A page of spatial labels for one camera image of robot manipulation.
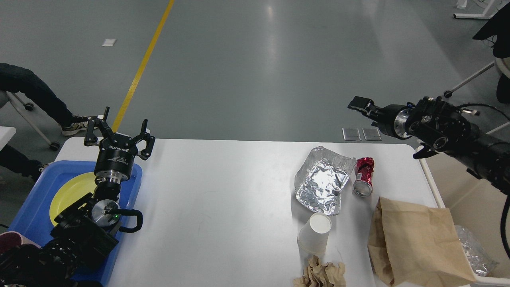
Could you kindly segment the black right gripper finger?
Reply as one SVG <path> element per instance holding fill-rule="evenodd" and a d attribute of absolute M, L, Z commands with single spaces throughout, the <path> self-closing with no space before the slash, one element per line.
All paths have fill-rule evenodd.
<path fill-rule="evenodd" d="M 373 100 L 360 96 L 354 96 L 347 107 L 350 110 L 355 110 L 361 113 L 367 118 L 372 118 L 377 111 L 379 111 L 379 106 L 375 105 Z"/>

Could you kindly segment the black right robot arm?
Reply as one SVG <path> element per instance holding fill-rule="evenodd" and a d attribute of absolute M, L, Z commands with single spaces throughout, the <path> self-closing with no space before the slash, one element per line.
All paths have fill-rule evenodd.
<path fill-rule="evenodd" d="M 510 191 L 510 144 L 483 133 L 464 116 L 464 106 L 441 97 L 424 97 L 417 104 L 379 107 L 369 98 L 355 96 L 348 104 L 372 120 L 372 126 L 392 138 L 418 138 L 422 149 L 415 159 L 444 153 L 462 163 L 467 172 L 484 179 L 504 195 Z"/>

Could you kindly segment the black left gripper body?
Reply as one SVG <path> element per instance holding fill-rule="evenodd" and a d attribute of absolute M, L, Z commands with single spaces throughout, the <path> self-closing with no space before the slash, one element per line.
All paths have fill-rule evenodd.
<path fill-rule="evenodd" d="M 102 138 L 94 143 L 100 149 L 94 168 L 96 184 L 120 184 L 131 178 L 135 155 L 138 154 L 135 143 L 130 143 L 132 139 L 130 136 L 115 136 L 114 139 Z"/>

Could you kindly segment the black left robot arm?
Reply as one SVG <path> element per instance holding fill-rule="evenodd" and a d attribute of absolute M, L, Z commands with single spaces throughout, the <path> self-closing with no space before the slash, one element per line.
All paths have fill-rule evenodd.
<path fill-rule="evenodd" d="M 143 225 L 139 210 L 120 206 L 122 182 L 131 178 L 135 157 L 147 160 L 155 136 L 143 120 L 140 133 L 131 137 L 113 132 L 104 114 L 88 122 L 85 146 L 97 146 L 93 192 L 67 206 L 54 218 L 51 240 L 42 247 L 21 244 L 1 254 L 2 287 L 71 287 L 82 265 L 100 267 L 118 245 L 116 234 L 138 232 Z"/>

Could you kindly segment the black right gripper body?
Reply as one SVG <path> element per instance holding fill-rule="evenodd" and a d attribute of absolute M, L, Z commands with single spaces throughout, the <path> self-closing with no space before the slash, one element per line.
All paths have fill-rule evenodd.
<path fill-rule="evenodd" d="M 372 114 L 375 119 L 372 120 L 372 126 L 387 136 L 406 140 L 411 138 L 406 131 L 406 122 L 410 116 L 411 109 L 403 105 L 388 105 L 383 108 L 375 106 L 375 112 Z"/>

